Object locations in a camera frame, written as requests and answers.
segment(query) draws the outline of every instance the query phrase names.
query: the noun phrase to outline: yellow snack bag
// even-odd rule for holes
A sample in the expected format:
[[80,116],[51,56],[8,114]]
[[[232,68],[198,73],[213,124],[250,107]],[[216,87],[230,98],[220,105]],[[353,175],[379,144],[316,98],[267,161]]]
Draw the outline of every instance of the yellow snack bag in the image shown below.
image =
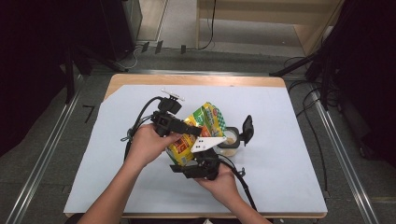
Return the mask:
[[[218,108],[206,102],[204,105],[189,115],[184,122],[191,126],[202,128],[202,137],[222,137],[224,136],[225,122]],[[172,161],[177,165],[186,165],[188,161],[194,159],[191,148],[194,145],[196,137],[190,134],[183,136],[170,145],[166,152]]]

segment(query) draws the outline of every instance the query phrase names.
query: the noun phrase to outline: hand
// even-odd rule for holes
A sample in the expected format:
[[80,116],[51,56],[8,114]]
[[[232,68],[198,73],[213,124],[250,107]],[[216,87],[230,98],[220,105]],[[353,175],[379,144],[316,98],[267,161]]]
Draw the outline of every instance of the hand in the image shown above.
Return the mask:
[[154,124],[142,125],[134,134],[126,162],[145,167],[154,161],[165,148],[176,142],[181,137],[179,133],[171,133],[166,137],[160,137],[155,132]]
[[199,178],[195,181],[209,190],[213,197],[225,206],[235,200],[242,200],[236,188],[235,176],[231,169],[224,164],[219,166],[219,174],[215,180]]

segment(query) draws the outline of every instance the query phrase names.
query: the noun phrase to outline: snack bag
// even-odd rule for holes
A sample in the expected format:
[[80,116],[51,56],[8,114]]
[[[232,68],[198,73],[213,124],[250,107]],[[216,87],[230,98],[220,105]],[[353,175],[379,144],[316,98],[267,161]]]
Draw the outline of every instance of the snack bag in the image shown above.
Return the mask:
[[[225,122],[221,112],[214,105],[206,102],[200,108],[189,115],[184,122],[191,126],[202,128],[202,137],[222,137],[224,136]],[[196,137],[190,134],[183,136],[170,145],[166,152],[175,164],[186,165],[188,161],[194,159],[191,148]]]

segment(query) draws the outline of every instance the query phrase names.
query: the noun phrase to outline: metal frame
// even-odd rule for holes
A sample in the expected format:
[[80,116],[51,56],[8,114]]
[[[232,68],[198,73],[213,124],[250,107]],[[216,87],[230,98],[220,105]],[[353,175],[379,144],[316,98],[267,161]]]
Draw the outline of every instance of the metal frame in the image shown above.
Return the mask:
[[56,146],[58,145],[58,141],[64,132],[64,128],[69,121],[71,114],[76,106],[76,102],[78,101],[79,93],[84,84],[84,78],[82,75],[78,76],[77,80],[77,91],[73,98],[71,99],[68,105],[64,106],[64,110],[61,113],[61,116],[58,118],[52,132],[49,136],[49,139],[46,145],[43,148],[37,162],[35,163],[35,167],[30,173],[29,178],[23,185],[20,195],[18,196],[18,200],[16,201],[14,207],[12,208],[11,213],[8,216],[6,223],[21,223],[24,214],[29,206],[30,202],[35,195],[35,191],[40,184],[41,178],[43,177],[48,164],[50,163],[50,159],[55,151]]
[[[312,98],[313,100],[319,99],[317,91],[313,92]],[[356,204],[361,210],[361,216],[363,217],[364,222],[367,224],[378,224],[379,221],[376,217],[375,210],[371,204],[370,198],[368,197],[363,187],[363,184],[361,183],[358,174],[356,173],[355,168],[353,167],[352,162],[347,155],[347,151],[344,148],[341,138],[335,129],[329,111],[326,111],[319,101],[316,102],[316,107],[323,121],[323,125],[327,131],[327,134],[330,137],[332,146],[334,148],[335,154],[337,155],[338,161],[340,162],[341,168],[343,169],[346,181],[349,184],[350,189],[352,190],[352,194],[355,198]]]

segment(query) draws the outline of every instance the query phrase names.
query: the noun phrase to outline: white paper sheet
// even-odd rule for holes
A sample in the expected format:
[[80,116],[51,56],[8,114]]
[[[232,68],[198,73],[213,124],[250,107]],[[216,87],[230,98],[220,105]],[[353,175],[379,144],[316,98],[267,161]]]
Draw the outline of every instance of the white paper sheet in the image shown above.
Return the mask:
[[[245,167],[259,212],[271,214],[325,214],[327,208],[304,139],[285,88],[207,86],[123,86],[105,100],[99,111],[92,137],[78,169],[65,213],[84,213],[119,170],[124,156],[127,130],[134,124],[144,104],[155,96],[166,96],[162,88],[185,97],[176,114],[186,118],[205,102],[215,105],[227,126],[241,131],[251,115],[254,136],[246,147],[241,144],[230,159]],[[155,101],[146,110],[157,109]],[[175,174],[171,160],[163,153],[139,176],[125,213],[229,213],[183,174]],[[248,202],[245,192],[238,188]]]

